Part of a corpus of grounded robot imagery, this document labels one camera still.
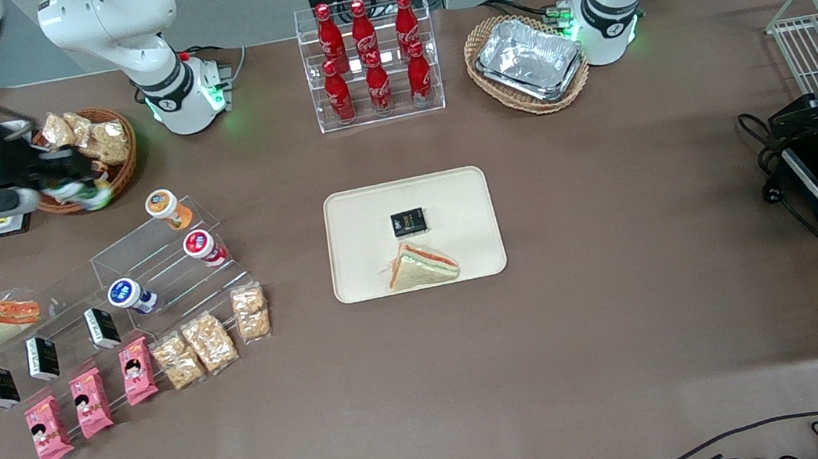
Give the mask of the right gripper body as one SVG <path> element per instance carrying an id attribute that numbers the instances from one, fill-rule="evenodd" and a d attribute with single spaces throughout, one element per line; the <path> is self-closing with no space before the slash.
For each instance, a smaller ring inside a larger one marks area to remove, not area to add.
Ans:
<path id="1" fill-rule="evenodd" d="M 49 178 L 43 172 L 44 148 L 31 142 L 35 127 L 30 121 L 0 124 L 0 190 L 25 188 L 49 190 Z"/>

